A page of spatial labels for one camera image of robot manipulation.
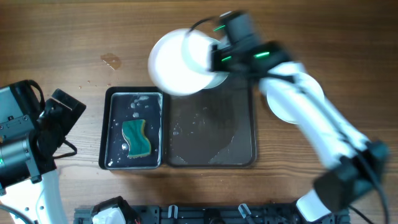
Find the white plate blue stain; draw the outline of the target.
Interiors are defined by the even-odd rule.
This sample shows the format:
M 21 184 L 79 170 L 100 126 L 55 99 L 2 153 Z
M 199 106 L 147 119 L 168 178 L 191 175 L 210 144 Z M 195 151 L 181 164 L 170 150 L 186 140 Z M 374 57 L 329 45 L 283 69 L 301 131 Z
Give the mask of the white plate blue stain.
M 174 96 L 192 95 L 222 84 L 228 73 L 210 70 L 214 44 L 224 46 L 198 30 L 177 29 L 165 34 L 149 55 L 152 82 Z

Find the green yellow sponge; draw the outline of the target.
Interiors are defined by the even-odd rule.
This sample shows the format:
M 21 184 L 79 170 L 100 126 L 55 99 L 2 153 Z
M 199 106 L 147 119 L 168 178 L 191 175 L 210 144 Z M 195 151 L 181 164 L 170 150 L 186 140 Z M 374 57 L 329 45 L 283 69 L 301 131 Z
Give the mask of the green yellow sponge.
M 145 135 L 144 119 L 135 119 L 122 123 L 122 135 L 129 146 L 128 158 L 147 157 L 151 154 L 151 143 Z

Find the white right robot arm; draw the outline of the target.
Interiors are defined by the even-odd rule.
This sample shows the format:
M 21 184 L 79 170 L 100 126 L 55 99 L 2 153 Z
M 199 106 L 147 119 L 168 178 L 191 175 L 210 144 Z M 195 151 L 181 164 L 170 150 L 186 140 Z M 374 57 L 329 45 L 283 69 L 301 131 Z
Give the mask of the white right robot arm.
M 390 222 L 382 174 L 389 155 L 381 141 L 371 142 L 353 127 L 326 98 L 320 99 L 303 82 L 301 63 L 275 41 L 255 47 L 212 44 L 211 70 L 239 72 L 259 81 L 259 89 L 272 94 L 294 119 L 314 147 L 327 172 L 313 182 L 312 189 L 296 202 L 307 222 L 340 212 L 375 190 L 379 194 L 385 223 Z

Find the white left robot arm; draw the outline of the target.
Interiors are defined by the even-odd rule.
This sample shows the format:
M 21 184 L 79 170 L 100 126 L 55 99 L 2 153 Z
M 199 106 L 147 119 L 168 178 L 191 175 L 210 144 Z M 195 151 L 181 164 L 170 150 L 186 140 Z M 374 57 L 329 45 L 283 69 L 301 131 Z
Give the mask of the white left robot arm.
M 38 117 L 13 121 L 20 135 L 1 135 L 1 209 L 15 223 L 67 223 L 55 161 L 77 154 L 66 136 L 85 109 L 57 89 Z

